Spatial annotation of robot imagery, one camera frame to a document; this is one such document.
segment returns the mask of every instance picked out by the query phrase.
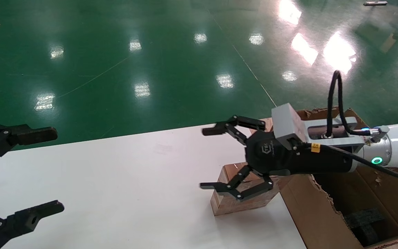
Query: white robotic arm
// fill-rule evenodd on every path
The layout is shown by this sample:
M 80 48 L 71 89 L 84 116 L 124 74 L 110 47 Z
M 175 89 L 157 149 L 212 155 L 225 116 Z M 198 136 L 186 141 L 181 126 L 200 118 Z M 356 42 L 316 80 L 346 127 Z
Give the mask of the white robotic arm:
M 357 155 L 373 164 L 398 168 L 398 124 L 387 127 L 389 128 L 387 134 L 375 142 L 366 143 Z

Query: cardboard box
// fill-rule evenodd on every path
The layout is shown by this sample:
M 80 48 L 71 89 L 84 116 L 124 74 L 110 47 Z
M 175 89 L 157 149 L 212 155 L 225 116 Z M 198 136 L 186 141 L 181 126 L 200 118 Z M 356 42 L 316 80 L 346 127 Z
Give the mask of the cardboard box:
M 324 119 L 327 109 L 297 113 L 303 120 Z M 333 109 L 332 114 L 337 116 L 338 110 Z M 357 128 L 366 127 L 352 109 L 345 116 L 356 117 Z M 397 178 L 369 167 L 358 167 L 352 173 L 292 175 L 282 179 L 278 183 L 281 196 L 308 249 L 363 249 L 346 224 L 345 216 L 368 210 L 374 210 L 381 219 L 368 224 L 378 241 L 365 248 L 398 244 Z

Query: green epoxy floor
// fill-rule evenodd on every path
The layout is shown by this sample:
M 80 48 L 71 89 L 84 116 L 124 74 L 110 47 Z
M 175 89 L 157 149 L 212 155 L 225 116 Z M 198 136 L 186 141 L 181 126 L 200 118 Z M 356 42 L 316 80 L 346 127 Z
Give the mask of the green epoxy floor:
M 398 1 L 0 1 L 0 123 L 72 143 L 196 126 L 275 105 L 398 123 Z

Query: wooden block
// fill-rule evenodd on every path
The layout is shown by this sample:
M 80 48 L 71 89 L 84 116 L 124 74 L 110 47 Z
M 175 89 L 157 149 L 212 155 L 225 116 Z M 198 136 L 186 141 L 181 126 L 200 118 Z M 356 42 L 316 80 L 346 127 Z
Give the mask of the wooden block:
M 233 178 L 234 175 L 236 175 L 244 165 L 246 165 L 246 163 L 225 165 L 222 167 L 218 182 L 228 183 L 228 181 Z M 244 202 L 239 202 L 232 196 L 219 195 L 216 191 L 214 191 L 213 196 L 211 197 L 211 207 L 213 209 L 213 213 L 215 216 L 217 216 L 266 206 L 279 192 L 278 181 L 280 177 L 271 176 L 270 178 L 273 182 L 272 190 Z M 239 185 L 237 190 L 243 191 L 263 182 L 263 179 L 259 178 L 253 173 L 250 173 L 250 175 Z

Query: floor line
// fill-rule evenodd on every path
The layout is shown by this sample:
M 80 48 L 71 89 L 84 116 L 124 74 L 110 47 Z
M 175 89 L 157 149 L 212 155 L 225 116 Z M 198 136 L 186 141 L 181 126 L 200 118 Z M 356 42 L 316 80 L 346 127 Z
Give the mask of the floor line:
M 215 21 L 216 25 L 219 27 L 219 29 L 221 30 L 221 32 L 224 34 L 225 38 L 227 39 L 227 41 L 231 44 L 231 46 L 233 46 L 234 50 L 237 52 L 237 54 L 239 55 L 239 57 L 242 59 L 242 61 L 245 63 L 245 66 L 247 66 L 247 68 L 250 70 L 251 74 L 253 74 L 254 78 L 257 80 L 257 82 L 259 82 L 260 86 L 262 87 L 262 89 L 265 91 L 265 93 L 267 94 L 268 98 L 270 98 L 271 102 L 273 102 L 274 106 L 277 107 L 276 103 L 274 102 L 274 100 L 271 98 L 270 94 L 267 92 L 267 90 L 265 89 L 264 85 L 262 85 L 262 82 L 257 78 L 257 76 L 254 74 L 253 70 L 251 70 L 250 66 L 248 66 L 248 64 L 246 63 L 246 61 L 244 60 L 244 58 L 242 57 L 242 55 L 240 55 L 239 51 L 237 51 L 236 47 L 234 47 L 234 45 L 231 43 L 231 41 L 227 38 L 227 36 L 224 33 L 224 30 L 222 30 L 221 25 L 219 25 L 219 23 L 216 21 L 215 17 L 211 14 L 210 10 L 207 9 L 208 13 L 210 14 L 210 16 L 213 18 L 213 20 Z
M 84 85 L 87 85 L 88 83 L 90 83 L 90 82 L 92 82 L 93 80 L 97 79 L 99 76 L 103 75 L 104 73 L 109 72 L 109 71 L 110 71 L 111 69 L 113 69 L 115 66 L 119 65 L 120 63 L 123 63 L 123 62 L 124 62 L 125 60 L 127 60 L 127 59 L 128 59 L 128 57 L 126 57 L 126 58 L 123 59 L 122 61 L 116 63 L 114 66 L 112 66 L 111 68 L 109 68 L 109 69 L 107 69 L 106 71 L 102 72 L 101 74 L 99 74 L 98 76 L 94 77 L 93 79 L 91 79 L 91 80 L 85 82 L 84 84 L 82 84 L 82 85 L 76 87 L 75 89 L 73 89 L 73 90 L 71 90 L 71 91 L 69 91 L 69 92 L 67 92 L 67 93 L 65 93 L 65 94 L 62 94 L 61 96 L 58 96 L 57 98 L 61 98 L 62 96 L 68 95 L 69 93 L 72 93 L 72 92 L 78 90 L 79 88 L 83 87 Z

